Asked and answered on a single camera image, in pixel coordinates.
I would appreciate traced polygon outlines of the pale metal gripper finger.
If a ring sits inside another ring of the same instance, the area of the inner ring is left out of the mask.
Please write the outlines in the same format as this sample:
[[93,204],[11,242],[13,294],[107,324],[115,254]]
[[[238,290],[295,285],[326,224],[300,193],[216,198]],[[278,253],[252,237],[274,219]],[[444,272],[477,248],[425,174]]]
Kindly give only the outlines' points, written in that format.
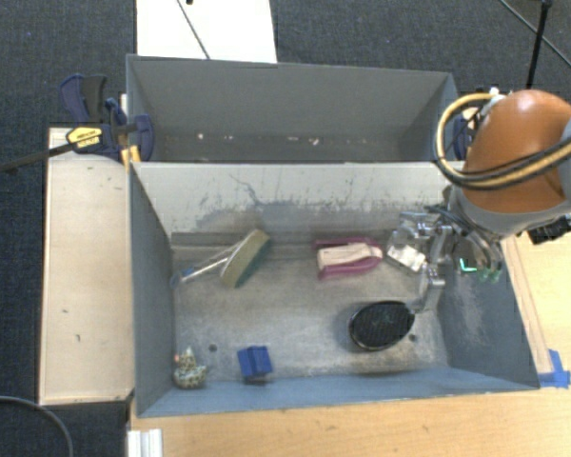
[[445,280],[438,269],[424,263],[416,280],[416,298],[411,302],[414,313],[435,311],[445,289]]
[[391,245],[386,250],[387,260],[394,265],[418,273],[426,262],[425,255],[409,245]]

